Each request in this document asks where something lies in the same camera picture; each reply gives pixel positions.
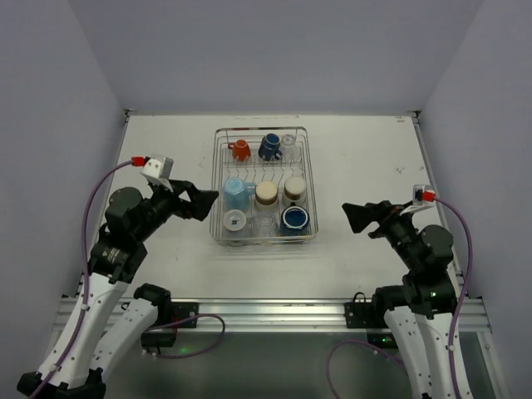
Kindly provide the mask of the light blue faceted mug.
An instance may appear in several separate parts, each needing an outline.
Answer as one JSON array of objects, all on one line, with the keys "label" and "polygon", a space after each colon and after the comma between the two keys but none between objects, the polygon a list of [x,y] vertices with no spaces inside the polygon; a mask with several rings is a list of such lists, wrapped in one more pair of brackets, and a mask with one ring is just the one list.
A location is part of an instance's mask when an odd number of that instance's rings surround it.
[{"label": "light blue faceted mug", "polygon": [[250,208],[250,197],[256,184],[240,178],[229,178],[224,183],[223,198],[226,210],[238,209],[247,213]]}]

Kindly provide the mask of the pale blue white cup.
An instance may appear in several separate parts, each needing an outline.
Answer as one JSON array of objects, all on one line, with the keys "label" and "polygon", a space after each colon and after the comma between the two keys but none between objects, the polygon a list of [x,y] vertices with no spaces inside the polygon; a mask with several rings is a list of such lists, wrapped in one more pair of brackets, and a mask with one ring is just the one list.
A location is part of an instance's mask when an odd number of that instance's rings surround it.
[{"label": "pale blue white cup", "polygon": [[248,218],[240,209],[225,212],[222,224],[222,235],[226,239],[245,239],[249,236]]}]

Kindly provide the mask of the dark blue mug front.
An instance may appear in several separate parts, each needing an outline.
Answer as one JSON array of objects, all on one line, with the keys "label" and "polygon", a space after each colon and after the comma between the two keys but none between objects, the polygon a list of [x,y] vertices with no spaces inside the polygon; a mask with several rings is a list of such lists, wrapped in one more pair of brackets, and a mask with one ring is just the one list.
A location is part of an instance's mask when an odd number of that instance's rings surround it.
[{"label": "dark blue mug front", "polygon": [[287,207],[280,217],[280,231],[283,236],[300,236],[308,233],[310,216],[301,206]]}]

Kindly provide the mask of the cream brown cup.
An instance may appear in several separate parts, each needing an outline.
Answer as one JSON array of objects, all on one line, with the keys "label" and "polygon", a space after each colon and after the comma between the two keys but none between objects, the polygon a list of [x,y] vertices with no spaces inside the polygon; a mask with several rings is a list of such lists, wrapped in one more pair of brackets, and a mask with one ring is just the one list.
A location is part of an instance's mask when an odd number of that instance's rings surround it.
[{"label": "cream brown cup", "polygon": [[307,184],[302,176],[287,178],[283,186],[283,202],[286,205],[302,205],[306,199]]},{"label": "cream brown cup", "polygon": [[278,186],[271,180],[260,182],[255,188],[254,201],[258,209],[274,209],[278,204]]}]

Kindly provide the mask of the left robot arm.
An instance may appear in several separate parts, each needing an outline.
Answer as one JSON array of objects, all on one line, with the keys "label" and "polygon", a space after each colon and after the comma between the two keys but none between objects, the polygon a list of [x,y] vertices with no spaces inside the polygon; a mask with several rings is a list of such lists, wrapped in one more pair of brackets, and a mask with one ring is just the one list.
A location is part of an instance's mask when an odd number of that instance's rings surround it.
[{"label": "left robot arm", "polygon": [[24,396],[102,398],[106,379],[140,336],[156,324],[171,324],[170,292],[145,283],[126,313],[106,328],[147,255],[146,240],[172,216],[204,220],[219,194],[186,180],[152,183],[150,189],[149,198],[133,187],[109,198],[75,307],[44,363],[21,376],[17,390]]}]

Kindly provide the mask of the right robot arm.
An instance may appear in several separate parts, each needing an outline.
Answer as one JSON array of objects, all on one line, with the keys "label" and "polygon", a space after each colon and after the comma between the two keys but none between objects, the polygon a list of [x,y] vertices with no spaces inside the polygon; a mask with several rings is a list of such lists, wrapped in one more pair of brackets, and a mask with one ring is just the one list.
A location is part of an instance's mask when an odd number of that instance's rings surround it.
[{"label": "right robot arm", "polygon": [[408,269],[400,285],[376,289],[372,306],[397,343],[413,397],[471,398],[458,332],[464,296],[448,273],[454,238],[440,225],[417,229],[412,223],[427,197],[410,204],[345,203],[342,209],[355,234],[376,223],[369,237],[386,239]]}]

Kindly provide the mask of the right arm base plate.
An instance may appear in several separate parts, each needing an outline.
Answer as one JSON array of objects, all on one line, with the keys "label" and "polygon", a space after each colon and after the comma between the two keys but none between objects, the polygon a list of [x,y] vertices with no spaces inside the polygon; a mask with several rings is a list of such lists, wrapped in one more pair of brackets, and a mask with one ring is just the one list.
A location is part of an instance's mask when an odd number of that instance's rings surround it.
[{"label": "right arm base plate", "polygon": [[349,329],[386,328],[383,317],[378,316],[372,301],[363,292],[356,292],[350,301],[343,304],[346,327]]}]

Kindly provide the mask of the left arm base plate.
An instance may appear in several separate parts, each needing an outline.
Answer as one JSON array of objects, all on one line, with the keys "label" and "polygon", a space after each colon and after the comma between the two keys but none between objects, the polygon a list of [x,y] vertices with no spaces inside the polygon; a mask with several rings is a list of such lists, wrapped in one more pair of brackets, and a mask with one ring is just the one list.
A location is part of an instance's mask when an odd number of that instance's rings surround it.
[{"label": "left arm base plate", "polygon": [[[167,318],[168,323],[176,323],[181,320],[192,318],[193,316],[199,313],[199,303],[197,302],[172,302],[170,311],[168,313],[169,317]],[[188,321],[182,323],[177,327],[173,328],[196,328],[197,320]]]}]

